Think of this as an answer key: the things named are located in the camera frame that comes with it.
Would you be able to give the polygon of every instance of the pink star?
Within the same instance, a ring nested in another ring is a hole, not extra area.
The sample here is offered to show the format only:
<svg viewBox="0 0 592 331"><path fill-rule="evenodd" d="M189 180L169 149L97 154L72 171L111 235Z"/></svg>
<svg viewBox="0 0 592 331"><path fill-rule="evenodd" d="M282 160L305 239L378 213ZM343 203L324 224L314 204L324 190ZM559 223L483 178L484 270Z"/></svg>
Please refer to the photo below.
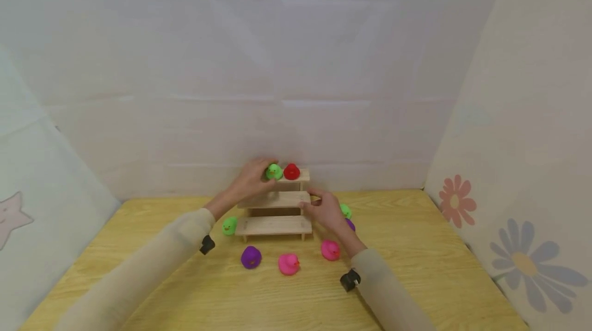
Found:
<svg viewBox="0 0 592 331"><path fill-rule="evenodd" d="M0 250L4 248L13 229L33 222L33 218L21 211L21 200L21 193L17 192L0 201Z"/></svg>

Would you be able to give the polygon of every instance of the blue flower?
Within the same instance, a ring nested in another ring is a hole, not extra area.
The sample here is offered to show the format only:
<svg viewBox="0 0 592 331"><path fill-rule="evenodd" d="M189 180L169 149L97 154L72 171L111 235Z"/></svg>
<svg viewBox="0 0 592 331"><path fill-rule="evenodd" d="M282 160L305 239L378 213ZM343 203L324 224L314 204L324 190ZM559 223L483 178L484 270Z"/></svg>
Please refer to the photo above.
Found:
<svg viewBox="0 0 592 331"><path fill-rule="evenodd" d="M557 309L562 313L569 313L573 308L569 298L574 299L576 293L564 285L584 287L588 284L588 279L576 270L561 265L543 264L559 255L557 243L545 241L528 254L534 239L534 226L529 221L522 223L522 230L519 230L518 223L514 219L508 219L508 230L499 229L499 234L504 248L500 248L495 242L491 242L489 246L502 258L494 260L491 265L495 269L510 270L496 276L495 281L506 278L508 286L515 290L523 278L531 307L540 312L547 311L542 295L544 292Z"/></svg>

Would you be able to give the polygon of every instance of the table surface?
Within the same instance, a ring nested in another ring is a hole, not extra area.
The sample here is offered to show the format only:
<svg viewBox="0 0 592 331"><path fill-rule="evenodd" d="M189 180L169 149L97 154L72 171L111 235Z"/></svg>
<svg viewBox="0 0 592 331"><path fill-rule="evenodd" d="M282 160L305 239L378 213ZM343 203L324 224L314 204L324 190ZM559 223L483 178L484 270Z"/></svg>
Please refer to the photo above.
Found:
<svg viewBox="0 0 592 331"><path fill-rule="evenodd" d="M343 192L342 203L365 243L378 250L438 330L527 330L482 266L419 190ZM205 197L133 199L105 225L39 305L21 331L51 330L59 316L102 276L179 215L203 206ZM227 214L241 215L234 208ZM195 254L132 315L125 331L380 330L357 291L339 277L349 261L324 260L314 238L224 236L212 230L216 248ZM247 245L261 250L253 270L242 267ZM296 253L301 270L285 277L277 258Z"/></svg>

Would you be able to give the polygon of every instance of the sleeve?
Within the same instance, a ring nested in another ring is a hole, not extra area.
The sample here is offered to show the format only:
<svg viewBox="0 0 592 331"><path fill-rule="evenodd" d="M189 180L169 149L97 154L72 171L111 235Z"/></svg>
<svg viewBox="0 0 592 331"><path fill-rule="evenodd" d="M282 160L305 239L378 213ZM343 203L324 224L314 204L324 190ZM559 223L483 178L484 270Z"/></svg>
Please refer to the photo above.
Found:
<svg viewBox="0 0 592 331"><path fill-rule="evenodd" d="M119 330L148 295L201 248L214 223L207 209L186 213L170 223L95 284L54 330Z"/></svg>
<svg viewBox="0 0 592 331"><path fill-rule="evenodd" d="M351 259L361 278L358 290L385 331L435 331L432 322L376 250Z"/></svg>

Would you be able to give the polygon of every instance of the pink rubber duck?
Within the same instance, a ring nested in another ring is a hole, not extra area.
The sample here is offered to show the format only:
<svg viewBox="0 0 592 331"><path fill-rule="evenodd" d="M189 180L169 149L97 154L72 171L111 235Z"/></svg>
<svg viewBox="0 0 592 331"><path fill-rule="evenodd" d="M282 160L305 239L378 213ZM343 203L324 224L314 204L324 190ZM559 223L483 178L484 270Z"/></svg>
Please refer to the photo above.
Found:
<svg viewBox="0 0 592 331"><path fill-rule="evenodd" d="M277 267L285 276L292 276L300 269L300 262L296 254L281 254L277 260Z"/></svg>
<svg viewBox="0 0 592 331"><path fill-rule="evenodd" d="M339 259L339 245L335 241L325 240L321 244L321 254L328 261L336 261Z"/></svg>

